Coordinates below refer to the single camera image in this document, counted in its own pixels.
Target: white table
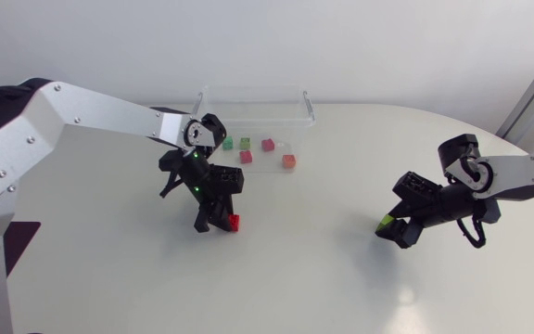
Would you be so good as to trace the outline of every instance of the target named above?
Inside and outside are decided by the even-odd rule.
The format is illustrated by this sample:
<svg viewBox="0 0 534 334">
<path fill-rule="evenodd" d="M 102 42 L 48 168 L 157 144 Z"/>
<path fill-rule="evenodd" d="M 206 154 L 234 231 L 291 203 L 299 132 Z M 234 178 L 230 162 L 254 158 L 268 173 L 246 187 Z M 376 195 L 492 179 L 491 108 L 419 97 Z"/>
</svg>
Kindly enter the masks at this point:
<svg viewBox="0 0 534 334">
<path fill-rule="evenodd" d="M 421 110 L 317 112 L 294 173 L 245 175 L 237 234 L 158 196 L 164 146 L 67 130 L 21 183 L 16 220 L 43 226 L 8 279 L 16 333 L 534 333 L 534 199 L 502 202 L 480 250 L 456 223 L 408 250 L 374 233 L 404 173 L 446 185 L 443 141 L 523 152 Z"/>
</svg>

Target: yellow-green cube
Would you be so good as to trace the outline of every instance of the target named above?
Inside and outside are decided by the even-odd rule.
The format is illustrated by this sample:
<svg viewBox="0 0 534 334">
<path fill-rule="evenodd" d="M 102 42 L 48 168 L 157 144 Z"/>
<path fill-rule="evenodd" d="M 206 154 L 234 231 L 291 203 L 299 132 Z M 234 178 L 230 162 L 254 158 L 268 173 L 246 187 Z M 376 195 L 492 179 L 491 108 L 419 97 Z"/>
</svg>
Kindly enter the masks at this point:
<svg viewBox="0 0 534 334">
<path fill-rule="evenodd" d="M 232 137 L 231 136 L 227 136 L 223 142 L 222 142 L 222 147 L 224 150 L 228 150 L 228 149 L 232 149 L 234 148 L 234 142 L 232 141 Z"/>
<path fill-rule="evenodd" d="M 250 149 L 250 138 L 248 137 L 240 138 L 240 149 Z"/>
</svg>

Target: clear plastic bin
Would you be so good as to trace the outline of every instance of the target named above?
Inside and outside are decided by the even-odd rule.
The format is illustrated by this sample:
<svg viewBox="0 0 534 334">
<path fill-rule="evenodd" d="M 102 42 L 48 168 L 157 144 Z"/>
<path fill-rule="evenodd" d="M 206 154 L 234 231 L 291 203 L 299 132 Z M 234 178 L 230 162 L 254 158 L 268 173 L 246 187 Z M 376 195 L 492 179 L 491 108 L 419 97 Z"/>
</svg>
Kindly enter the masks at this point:
<svg viewBox="0 0 534 334">
<path fill-rule="evenodd" d="M 293 172 L 284 168 L 286 154 L 302 164 L 300 148 L 306 130 L 315 123 L 308 93 L 295 85 L 206 86 L 200 93 L 194 114 L 218 116 L 233 139 L 234 147 L 221 145 L 211 155 L 211 163 L 236 166 L 245 172 Z M 241 163 L 240 138 L 250 138 L 251 163 Z M 275 148 L 264 151 L 261 141 L 272 139 Z"/>
</svg>

